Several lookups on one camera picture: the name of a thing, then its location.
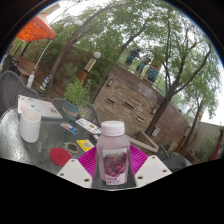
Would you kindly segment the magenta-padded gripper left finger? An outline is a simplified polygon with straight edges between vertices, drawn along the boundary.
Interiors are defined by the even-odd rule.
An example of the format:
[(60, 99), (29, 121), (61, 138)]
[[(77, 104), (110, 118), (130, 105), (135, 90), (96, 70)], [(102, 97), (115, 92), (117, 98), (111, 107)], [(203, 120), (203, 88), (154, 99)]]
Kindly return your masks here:
[(70, 159), (58, 176), (78, 186), (91, 188), (96, 169), (96, 148), (93, 147), (78, 159)]

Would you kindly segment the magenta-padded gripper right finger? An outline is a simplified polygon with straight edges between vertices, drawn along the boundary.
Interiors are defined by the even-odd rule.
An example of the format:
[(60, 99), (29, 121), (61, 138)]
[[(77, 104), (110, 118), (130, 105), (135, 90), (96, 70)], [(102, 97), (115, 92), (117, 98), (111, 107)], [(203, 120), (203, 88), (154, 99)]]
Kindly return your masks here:
[(171, 174), (156, 155), (148, 156), (135, 146), (130, 146), (130, 164), (137, 188)]

